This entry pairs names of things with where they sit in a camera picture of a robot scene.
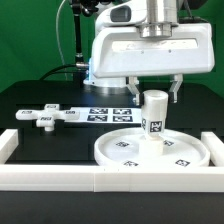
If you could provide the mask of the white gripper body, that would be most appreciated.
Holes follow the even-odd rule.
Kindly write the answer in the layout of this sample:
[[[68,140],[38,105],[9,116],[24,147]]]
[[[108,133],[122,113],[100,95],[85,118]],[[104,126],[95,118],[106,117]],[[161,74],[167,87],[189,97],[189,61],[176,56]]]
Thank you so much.
[[[141,38],[136,27],[105,28],[91,55],[97,78],[206,73],[214,64],[209,23],[181,24],[168,38]]]

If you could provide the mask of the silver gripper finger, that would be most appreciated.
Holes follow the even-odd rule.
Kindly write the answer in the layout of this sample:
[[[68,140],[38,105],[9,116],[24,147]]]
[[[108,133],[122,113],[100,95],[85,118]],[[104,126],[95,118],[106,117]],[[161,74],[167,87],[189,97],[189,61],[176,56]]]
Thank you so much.
[[[134,77],[128,77],[126,79],[126,84],[127,84],[127,88],[129,89],[129,91],[131,92],[131,94],[133,95],[133,102],[136,105],[140,104],[140,92],[135,84],[135,78]]]
[[[178,91],[183,82],[183,75],[176,74],[171,76],[171,86],[169,89],[169,99],[171,103],[176,103],[178,100]]]

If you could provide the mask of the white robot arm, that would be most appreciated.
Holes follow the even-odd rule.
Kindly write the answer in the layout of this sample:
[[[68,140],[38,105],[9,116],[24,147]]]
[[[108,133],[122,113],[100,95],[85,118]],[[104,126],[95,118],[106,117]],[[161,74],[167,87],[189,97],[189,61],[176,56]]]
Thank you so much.
[[[185,74],[207,73],[215,64],[212,28],[195,17],[178,21],[187,0],[129,0],[101,12],[84,84],[104,94],[130,90],[140,102],[138,79],[172,77],[170,100]]]

